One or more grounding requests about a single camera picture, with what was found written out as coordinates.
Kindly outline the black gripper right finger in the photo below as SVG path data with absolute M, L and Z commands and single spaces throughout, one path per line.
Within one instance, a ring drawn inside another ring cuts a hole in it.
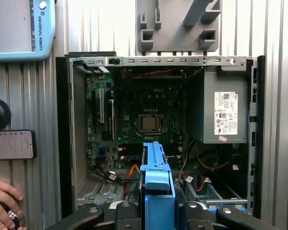
M 181 207 L 183 230 L 273 230 L 274 226 L 235 207 L 210 212 L 203 203 L 187 202 Z

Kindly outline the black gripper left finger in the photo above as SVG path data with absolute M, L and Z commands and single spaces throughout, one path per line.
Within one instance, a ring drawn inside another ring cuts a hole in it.
M 118 201 L 98 205 L 85 204 L 66 218 L 48 227 L 48 230 L 139 230 L 141 218 L 137 205 Z

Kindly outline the person's hand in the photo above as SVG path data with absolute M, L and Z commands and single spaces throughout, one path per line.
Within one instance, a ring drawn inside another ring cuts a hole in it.
M 8 213 L 5 211 L 2 204 L 19 215 L 22 211 L 16 201 L 22 201 L 22 199 L 23 196 L 21 192 L 15 187 L 0 181 L 0 230 L 12 230 L 15 228 L 15 223 L 8 216 Z

